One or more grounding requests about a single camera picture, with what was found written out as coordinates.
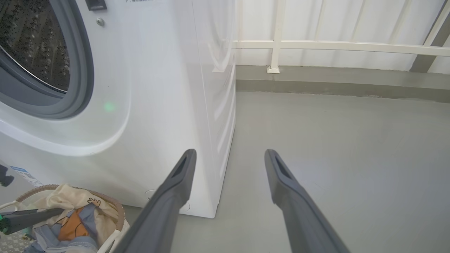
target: laundry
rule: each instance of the laundry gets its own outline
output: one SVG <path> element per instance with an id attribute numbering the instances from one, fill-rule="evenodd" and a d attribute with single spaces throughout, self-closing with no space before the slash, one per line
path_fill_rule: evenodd
<path id="1" fill-rule="evenodd" d="M 96 251 L 116 228 L 118 213 L 113 205 L 87 190 L 67 184 L 27 207 L 22 206 L 21 210 L 44 208 L 62 208 L 64 212 L 33 226 L 39 245 L 32 244 L 25 252 L 42 252 L 49 248 L 51 252 L 64 252 L 68 247 L 73 249 L 80 245 Z"/>

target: label sticker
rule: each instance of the label sticker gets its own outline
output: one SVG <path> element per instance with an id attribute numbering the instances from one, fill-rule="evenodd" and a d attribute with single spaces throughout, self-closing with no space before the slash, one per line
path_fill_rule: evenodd
<path id="1" fill-rule="evenodd" d="M 32 184 L 34 187 L 39 187 L 39 186 L 43 186 L 43 184 L 41 182 L 39 182 L 39 180 L 37 180 L 36 178 L 34 178 L 28 171 L 26 171 L 25 169 L 22 168 L 18 168 L 18 167 L 14 167 L 14 166 L 10 166 L 13 170 L 15 170 L 17 173 L 19 173 L 23 178 L 25 178 L 25 180 L 27 180 L 28 182 L 30 182 L 30 184 Z"/>

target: washing machine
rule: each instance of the washing machine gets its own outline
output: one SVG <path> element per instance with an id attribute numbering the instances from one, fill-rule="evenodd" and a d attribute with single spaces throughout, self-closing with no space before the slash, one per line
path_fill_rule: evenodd
<path id="1" fill-rule="evenodd" d="M 235 126 L 234 0 L 4 0 L 0 160 L 143 207 L 187 149 L 213 218 Z"/>

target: woven brown rim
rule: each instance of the woven brown rim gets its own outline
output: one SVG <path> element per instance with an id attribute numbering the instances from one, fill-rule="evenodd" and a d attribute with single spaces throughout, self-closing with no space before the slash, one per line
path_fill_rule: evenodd
<path id="1" fill-rule="evenodd" d="M 44 191 L 44 190 L 55 190 L 59 185 L 43 185 L 43 186 L 39 186 L 37 188 L 34 188 L 26 193 L 24 193 L 22 196 L 18 197 L 16 199 L 17 202 L 22 202 L 24 201 L 26 198 L 30 197 L 31 195 L 34 195 L 40 191 Z M 113 204 L 116 209 L 117 209 L 117 224 L 116 224 L 116 229 L 119 231 L 122 231 L 122 227 L 123 227 L 123 222 L 125 221 L 125 211 L 123 210 L 123 206 L 114 198 L 111 198 L 109 196 L 106 196 L 104 194 L 98 193 L 96 191 L 91 191 L 88 189 L 85 189 L 87 191 L 89 191 L 90 193 L 92 193 L 95 196 L 101 197 L 102 199 L 104 199 L 106 202 L 109 202 L 111 204 Z"/>

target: beige garment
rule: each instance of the beige garment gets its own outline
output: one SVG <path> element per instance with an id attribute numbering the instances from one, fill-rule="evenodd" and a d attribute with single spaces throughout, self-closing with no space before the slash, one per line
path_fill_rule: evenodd
<path id="1" fill-rule="evenodd" d="M 34 225 L 34 227 L 39 227 L 45 224 L 52 226 L 57 221 L 64 218 L 71 210 L 81 208 L 91 202 L 94 202 L 94 204 L 98 206 L 98 208 L 94 210 L 94 221 L 98 233 L 97 243 L 98 247 L 100 247 L 116 229 L 118 214 L 112 204 L 109 204 L 103 199 L 91 194 L 89 191 L 75 189 L 68 184 L 60 185 L 53 193 L 45 198 L 37 200 L 33 204 L 30 204 L 26 209 L 64 209 L 65 211 L 61 213 L 61 215 L 52 217 L 47 221 Z"/>

